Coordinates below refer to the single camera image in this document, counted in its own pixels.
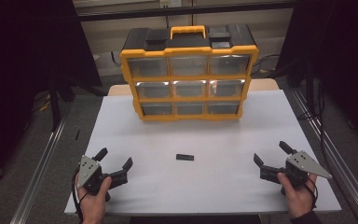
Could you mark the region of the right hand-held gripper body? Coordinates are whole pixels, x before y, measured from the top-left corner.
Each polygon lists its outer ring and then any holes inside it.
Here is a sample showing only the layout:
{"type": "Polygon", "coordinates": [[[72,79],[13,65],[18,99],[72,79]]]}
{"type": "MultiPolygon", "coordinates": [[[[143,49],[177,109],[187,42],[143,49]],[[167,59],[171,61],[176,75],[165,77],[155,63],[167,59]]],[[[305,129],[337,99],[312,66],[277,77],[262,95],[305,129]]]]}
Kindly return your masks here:
{"type": "Polygon", "coordinates": [[[285,160],[285,166],[280,172],[286,175],[294,188],[305,185],[309,179],[309,174],[327,179],[332,178],[332,175],[322,165],[303,150],[291,153],[285,160]]]}

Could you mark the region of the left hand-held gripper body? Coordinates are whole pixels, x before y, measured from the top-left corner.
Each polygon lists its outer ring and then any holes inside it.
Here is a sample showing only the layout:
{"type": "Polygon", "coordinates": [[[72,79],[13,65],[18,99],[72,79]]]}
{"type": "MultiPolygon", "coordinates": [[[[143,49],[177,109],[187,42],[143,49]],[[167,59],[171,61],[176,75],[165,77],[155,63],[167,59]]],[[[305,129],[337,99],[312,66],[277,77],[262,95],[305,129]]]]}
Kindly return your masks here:
{"type": "Polygon", "coordinates": [[[88,194],[95,196],[98,194],[103,181],[108,174],[102,172],[100,161],[103,156],[88,157],[83,155],[79,165],[79,174],[76,187],[84,188],[88,194]]]}

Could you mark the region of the clear small organizer drawer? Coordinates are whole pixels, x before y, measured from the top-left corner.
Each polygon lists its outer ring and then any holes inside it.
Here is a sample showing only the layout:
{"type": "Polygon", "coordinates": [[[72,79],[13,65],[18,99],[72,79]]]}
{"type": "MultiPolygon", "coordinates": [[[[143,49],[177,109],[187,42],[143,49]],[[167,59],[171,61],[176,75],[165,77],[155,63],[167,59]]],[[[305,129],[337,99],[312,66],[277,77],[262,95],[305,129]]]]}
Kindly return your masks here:
{"type": "Polygon", "coordinates": [[[209,114],[236,114],[239,103],[237,101],[209,102],[207,110],[209,114]]]}

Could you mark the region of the yellow black drawer organizer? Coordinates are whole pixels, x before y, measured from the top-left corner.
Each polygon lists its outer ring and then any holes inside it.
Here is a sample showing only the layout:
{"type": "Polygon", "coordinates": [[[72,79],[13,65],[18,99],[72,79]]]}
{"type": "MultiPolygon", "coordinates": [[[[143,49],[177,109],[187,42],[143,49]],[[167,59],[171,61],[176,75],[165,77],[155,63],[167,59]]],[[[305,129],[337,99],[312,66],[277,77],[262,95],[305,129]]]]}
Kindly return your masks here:
{"type": "Polygon", "coordinates": [[[122,51],[120,52],[121,69],[125,81],[130,85],[132,104],[139,118],[143,121],[174,121],[180,119],[225,120],[240,119],[243,102],[252,80],[253,66],[257,61],[259,49],[249,27],[245,24],[228,24],[206,26],[206,37],[201,34],[175,35],[170,39],[169,29],[134,28],[130,30],[122,51]],[[128,60],[134,58],[177,57],[193,55],[234,55],[246,54],[250,57],[246,72],[246,83],[237,116],[153,116],[143,117],[140,112],[139,99],[134,87],[135,78],[131,75],[128,60]]]}

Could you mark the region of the person's left hand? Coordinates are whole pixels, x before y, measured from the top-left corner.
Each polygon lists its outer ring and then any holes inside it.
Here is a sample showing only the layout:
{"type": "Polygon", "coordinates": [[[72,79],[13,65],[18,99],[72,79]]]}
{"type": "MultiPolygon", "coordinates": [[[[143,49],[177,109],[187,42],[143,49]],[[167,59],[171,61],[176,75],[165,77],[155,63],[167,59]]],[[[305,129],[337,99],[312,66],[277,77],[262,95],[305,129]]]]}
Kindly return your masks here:
{"type": "Polygon", "coordinates": [[[112,179],[107,177],[101,184],[99,192],[89,195],[84,188],[76,189],[82,211],[82,224],[103,224],[105,215],[105,195],[109,190],[112,179]]]}

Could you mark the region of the person's right hand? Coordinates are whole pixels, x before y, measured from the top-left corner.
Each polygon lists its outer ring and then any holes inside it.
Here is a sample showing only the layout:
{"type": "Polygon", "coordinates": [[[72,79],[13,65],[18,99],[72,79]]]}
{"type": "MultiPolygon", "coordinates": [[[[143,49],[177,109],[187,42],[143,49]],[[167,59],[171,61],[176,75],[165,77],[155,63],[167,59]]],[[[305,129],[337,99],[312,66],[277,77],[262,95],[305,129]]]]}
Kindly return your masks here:
{"type": "Polygon", "coordinates": [[[288,177],[278,173],[277,177],[284,188],[288,213],[290,218],[298,218],[306,215],[313,209],[313,197],[317,176],[309,175],[306,186],[293,188],[288,177]]]}

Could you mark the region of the black metal stand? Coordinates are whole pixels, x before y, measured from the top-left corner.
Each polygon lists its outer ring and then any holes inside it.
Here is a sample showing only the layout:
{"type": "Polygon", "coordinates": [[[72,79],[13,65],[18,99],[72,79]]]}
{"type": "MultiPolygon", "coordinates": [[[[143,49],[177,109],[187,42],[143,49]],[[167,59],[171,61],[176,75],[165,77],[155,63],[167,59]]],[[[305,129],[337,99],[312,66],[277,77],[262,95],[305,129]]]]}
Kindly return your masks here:
{"type": "Polygon", "coordinates": [[[53,117],[52,131],[55,132],[61,122],[61,112],[59,107],[59,96],[65,102],[72,102],[75,98],[69,79],[67,77],[52,77],[48,83],[51,111],[53,117]]]}

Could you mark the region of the dark curtain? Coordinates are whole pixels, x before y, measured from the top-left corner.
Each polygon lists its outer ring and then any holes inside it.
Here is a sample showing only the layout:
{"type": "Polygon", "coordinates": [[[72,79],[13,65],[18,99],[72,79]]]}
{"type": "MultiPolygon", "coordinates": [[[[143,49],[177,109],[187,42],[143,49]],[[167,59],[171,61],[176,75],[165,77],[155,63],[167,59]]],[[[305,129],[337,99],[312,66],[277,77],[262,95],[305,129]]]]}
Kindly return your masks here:
{"type": "Polygon", "coordinates": [[[21,138],[34,97],[101,84],[74,0],[0,0],[0,168],[21,138]]]}
{"type": "Polygon", "coordinates": [[[307,65],[358,128],[358,0],[295,0],[278,61],[293,85],[307,65]]]}

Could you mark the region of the set of clear plastic drawers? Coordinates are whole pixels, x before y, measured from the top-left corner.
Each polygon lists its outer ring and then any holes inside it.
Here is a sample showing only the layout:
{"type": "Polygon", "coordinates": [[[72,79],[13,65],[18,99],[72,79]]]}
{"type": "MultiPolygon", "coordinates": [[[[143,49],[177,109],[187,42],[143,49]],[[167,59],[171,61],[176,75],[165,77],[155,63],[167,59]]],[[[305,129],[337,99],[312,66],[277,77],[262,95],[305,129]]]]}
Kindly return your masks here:
{"type": "Polygon", "coordinates": [[[129,59],[141,115],[216,116],[209,102],[237,101],[236,114],[218,114],[237,116],[249,60],[246,54],[129,59]]]}

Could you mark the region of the aluminium frame rail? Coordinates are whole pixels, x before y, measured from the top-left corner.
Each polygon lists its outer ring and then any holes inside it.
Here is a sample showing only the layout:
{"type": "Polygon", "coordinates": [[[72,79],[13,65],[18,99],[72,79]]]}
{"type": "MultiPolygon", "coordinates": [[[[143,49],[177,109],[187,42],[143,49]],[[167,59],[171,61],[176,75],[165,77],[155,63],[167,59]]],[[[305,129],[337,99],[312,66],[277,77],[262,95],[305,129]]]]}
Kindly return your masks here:
{"type": "Polygon", "coordinates": [[[34,205],[34,200],[38,191],[40,190],[42,181],[48,169],[48,165],[61,138],[62,131],[65,127],[71,109],[71,104],[63,106],[62,114],[58,121],[54,124],[54,129],[49,136],[49,140],[45,145],[43,154],[38,161],[30,183],[28,184],[25,193],[21,197],[21,201],[14,213],[14,216],[10,220],[10,224],[26,224],[28,216],[34,205]]]}
{"type": "Polygon", "coordinates": [[[316,136],[319,138],[321,151],[328,169],[336,172],[333,179],[341,190],[341,194],[344,195],[341,185],[337,182],[338,179],[342,180],[345,188],[349,191],[358,207],[358,179],[355,177],[348,164],[344,161],[338,148],[324,129],[323,114],[313,115],[310,112],[310,109],[307,107],[306,97],[300,90],[293,90],[293,95],[302,111],[300,117],[310,125],[316,136]]]}

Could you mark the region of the black horizontal frame bar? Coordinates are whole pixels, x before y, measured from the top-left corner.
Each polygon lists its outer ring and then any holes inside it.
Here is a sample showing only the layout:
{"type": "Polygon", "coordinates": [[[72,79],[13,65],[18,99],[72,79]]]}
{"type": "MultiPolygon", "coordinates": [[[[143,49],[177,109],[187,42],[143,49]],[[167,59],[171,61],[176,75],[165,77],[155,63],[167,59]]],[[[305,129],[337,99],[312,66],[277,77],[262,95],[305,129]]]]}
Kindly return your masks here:
{"type": "Polygon", "coordinates": [[[83,13],[75,17],[76,21],[108,21],[137,19],[150,17],[181,16],[194,14],[208,14],[219,12],[253,11],[267,9],[292,8],[299,3],[298,0],[279,0],[276,2],[256,2],[244,4],[196,6],[196,7],[168,7],[139,9],[118,12],[83,13]]]}

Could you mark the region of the white wall outlet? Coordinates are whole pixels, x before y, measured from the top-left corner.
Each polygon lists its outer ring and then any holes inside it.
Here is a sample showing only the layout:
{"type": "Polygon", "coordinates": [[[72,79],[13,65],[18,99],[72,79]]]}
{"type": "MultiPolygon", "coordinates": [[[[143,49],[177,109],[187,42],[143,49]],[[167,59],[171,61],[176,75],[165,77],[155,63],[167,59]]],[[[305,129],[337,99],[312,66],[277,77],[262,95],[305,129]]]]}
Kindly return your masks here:
{"type": "Polygon", "coordinates": [[[159,5],[161,8],[180,7],[182,0],[159,0],[159,5]]]}

